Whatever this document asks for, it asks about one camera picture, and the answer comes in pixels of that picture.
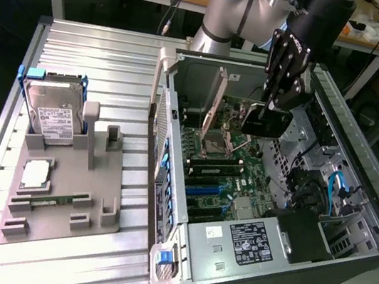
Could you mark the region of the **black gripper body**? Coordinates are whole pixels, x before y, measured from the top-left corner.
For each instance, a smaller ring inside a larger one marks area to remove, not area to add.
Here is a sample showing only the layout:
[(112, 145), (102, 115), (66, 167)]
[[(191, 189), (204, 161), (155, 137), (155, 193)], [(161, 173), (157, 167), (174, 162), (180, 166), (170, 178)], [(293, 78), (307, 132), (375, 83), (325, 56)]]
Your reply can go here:
[(300, 76), (308, 65), (330, 48), (355, 11), (355, 0), (303, 0), (287, 20), (281, 73)]

